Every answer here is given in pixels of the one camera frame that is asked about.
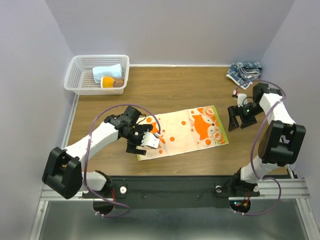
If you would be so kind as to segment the orange white fox towel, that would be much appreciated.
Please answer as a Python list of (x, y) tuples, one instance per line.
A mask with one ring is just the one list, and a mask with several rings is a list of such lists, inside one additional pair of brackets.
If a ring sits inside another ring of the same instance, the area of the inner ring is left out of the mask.
[(174, 156), (227, 145), (229, 140), (213, 105), (157, 114), (139, 119), (151, 124), (152, 133), (160, 131), (159, 147), (137, 155), (138, 161)]

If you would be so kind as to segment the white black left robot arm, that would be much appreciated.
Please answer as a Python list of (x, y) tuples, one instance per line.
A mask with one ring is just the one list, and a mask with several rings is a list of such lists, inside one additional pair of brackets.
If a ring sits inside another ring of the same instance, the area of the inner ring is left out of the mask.
[(127, 105), (119, 115), (110, 115), (88, 135), (65, 148), (55, 147), (48, 155), (42, 182), (65, 199), (79, 191), (93, 190), (100, 197), (111, 193), (110, 178), (100, 171), (88, 172), (88, 162), (107, 145), (124, 138), (126, 152), (146, 155), (146, 149), (157, 149), (158, 132), (152, 132), (152, 124), (139, 124), (142, 113), (137, 105)]

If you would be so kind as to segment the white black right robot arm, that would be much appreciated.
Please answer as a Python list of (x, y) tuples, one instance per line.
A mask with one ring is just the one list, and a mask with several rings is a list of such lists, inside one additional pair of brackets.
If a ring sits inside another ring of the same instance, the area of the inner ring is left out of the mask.
[(265, 114), (265, 132), (258, 130), (252, 149), (258, 149), (257, 156), (250, 154), (250, 163), (240, 168), (230, 182), (230, 191), (235, 195), (258, 191), (258, 181), (270, 171), (296, 162), (306, 128), (297, 124), (289, 115), (283, 101), (285, 92), (277, 85), (259, 81), (252, 88), (252, 101), (248, 96), (234, 90), (235, 106), (228, 107), (228, 130), (247, 128), (257, 123), (256, 115)]

